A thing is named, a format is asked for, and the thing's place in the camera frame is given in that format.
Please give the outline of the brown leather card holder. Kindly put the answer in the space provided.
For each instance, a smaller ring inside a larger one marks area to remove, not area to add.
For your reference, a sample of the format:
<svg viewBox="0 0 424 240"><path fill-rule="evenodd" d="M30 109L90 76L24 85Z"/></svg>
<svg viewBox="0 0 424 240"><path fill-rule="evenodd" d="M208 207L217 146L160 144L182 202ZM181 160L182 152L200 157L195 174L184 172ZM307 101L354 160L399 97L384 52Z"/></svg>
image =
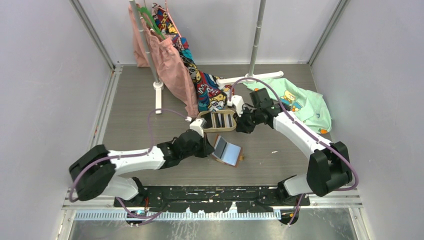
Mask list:
<svg viewBox="0 0 424 240"><path fill-rule="evenodd" d="M214 151L210 154L211 157L225 165L237 167L244 157L241 146L230 143L219 134L216 135L213 148Z"/></svg>

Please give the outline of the beige oval card tray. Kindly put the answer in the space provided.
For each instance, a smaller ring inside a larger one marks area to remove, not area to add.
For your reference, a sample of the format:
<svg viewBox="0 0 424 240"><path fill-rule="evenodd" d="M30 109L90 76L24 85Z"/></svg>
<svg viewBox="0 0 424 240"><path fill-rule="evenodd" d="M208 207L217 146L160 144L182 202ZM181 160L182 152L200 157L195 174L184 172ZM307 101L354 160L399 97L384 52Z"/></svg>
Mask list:
<svg viewBox="0 0 424 240"><path fill-rule="evenodd" d="M205 120L203 130L205 133L231 132L237 127L237 113L231 109L217 111L202 111L197 117Z"/></svg>

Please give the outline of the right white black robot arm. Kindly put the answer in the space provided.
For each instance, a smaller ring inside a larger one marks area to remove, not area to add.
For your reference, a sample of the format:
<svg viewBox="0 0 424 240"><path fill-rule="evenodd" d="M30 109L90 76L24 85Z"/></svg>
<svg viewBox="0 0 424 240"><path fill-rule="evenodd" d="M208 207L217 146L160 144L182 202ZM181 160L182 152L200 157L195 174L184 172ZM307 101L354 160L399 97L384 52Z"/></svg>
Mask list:
<svg viewBox="0 0 424 240"><path fill-rule="evenodd" d="M298 195L315 194L323 197L343 190L354 176L350 168L347 146L333 143L315 133L283 103L274 103L265 88L251 92L252 104L239 95L230 98L228 105L236 111L236 131L250 134L257 125L264 124L287 137L308 160L305 174L297 174L277 184L277 198L283 205L291 205Z"/></svg>

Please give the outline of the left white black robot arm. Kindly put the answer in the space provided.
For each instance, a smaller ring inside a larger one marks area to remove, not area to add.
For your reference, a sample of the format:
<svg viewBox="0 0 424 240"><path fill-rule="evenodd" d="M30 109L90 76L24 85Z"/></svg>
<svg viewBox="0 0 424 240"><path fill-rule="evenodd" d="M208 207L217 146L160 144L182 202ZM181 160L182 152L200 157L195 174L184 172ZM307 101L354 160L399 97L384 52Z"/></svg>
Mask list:
<svg viewBox="0 0 424 240"><path fill-rule="evenodd" d="M141 181L122 174L175 167L188 157L206 158L214 150L206 135L192 129L147 149L115 151L96 145L68 169L73 181L69 200L84 202L105 195L141 206L146 200Z"/></svg>

